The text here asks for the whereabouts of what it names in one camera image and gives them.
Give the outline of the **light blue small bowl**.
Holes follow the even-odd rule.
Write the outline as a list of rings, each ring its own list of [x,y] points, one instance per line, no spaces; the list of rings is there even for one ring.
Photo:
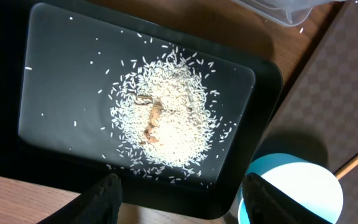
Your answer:
[[[329,223],[338,221],[343,206],[342,188],[337,178],[324,167],[289,154],[275,153],[253,161],[246,175],[251,172]],[[237,221],[250,223],[242,190],[243,182],[237,195]]]

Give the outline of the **pile of white rice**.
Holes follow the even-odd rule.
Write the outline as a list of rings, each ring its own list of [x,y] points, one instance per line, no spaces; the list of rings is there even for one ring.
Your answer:
[[[88,17],[29,22],[19,137],[48,152],[105,160],[148,179],[208,189],[232,124],[216,71],[198,52]]]

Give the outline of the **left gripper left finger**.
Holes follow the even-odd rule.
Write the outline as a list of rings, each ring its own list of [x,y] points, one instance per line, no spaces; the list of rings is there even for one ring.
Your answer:
[[[121,204],[121,180],[109,174],[39,224],[116,224]]]

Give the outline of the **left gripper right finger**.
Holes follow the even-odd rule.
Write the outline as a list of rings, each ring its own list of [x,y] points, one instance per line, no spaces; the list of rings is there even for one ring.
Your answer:
[[[251,224],[329,224],[253,172],[243,180],[242,196]]]

